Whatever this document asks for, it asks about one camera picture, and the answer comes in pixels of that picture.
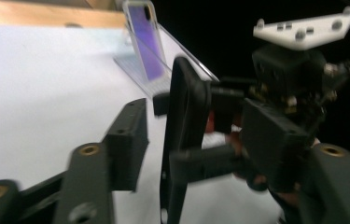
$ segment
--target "white table surface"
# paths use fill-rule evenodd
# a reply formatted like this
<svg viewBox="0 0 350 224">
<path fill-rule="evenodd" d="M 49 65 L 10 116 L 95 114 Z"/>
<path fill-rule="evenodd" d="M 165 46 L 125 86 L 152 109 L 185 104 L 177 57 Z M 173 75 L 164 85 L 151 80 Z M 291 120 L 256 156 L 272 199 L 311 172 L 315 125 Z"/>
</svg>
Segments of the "white table surface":
<svg viewBox="0 0 350 224">
<path fill-rule="evenodd" d="M 28 189 L 64 170 L 76 147 L 100 142 L 123 106 L 144 93 L 114 63 L 123 30 L 0 26 L 0 179 Z M 181 48 L 163 36 L 168 64 Z M 118 224 L 160 223 L 165 118 L 147 101 L 149 145 L 137 191 L 114 193 Z M 189 185 L 181 223 L 274 224 L 268 192 L 232 175 Z"/>
</svg>

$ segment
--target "white mounting plate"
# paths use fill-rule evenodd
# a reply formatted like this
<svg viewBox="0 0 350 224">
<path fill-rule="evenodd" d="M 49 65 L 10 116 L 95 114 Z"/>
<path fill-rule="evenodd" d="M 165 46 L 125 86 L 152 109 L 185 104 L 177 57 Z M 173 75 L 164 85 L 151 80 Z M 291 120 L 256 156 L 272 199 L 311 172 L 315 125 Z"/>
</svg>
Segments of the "white mounting plate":
<svg viewBox="0 0 350 224">
<path fill-rule="evenodd" d="M 343 13 L 264 24 L 259 20 L 253 36 L 288 49 L 306 50 L 343 39 L 350 28 L 350 7 Z"/>
</svg>

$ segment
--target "black background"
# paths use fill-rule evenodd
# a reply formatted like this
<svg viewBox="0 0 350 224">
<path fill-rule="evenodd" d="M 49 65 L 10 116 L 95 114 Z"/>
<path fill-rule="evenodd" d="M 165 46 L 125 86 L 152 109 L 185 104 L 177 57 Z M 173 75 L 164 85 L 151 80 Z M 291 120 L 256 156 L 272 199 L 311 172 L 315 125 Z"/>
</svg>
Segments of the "black background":
<svg viewBox="0 0 350 224">
<path fill-rule="evenodd" d="M 253 37 L 258 19 L 266 23 L 341 13 L 337 0 L 208 1 L 152 0 L 159 23 L 216 76 L 254 77 L 252 52 L 266 44 Z M 350 30 L 345 39 L 316 48 L 329 63 L 350 59 Z M 350 150 L 350 80 L 327 106 L 318 138 Z"/>
</svg>

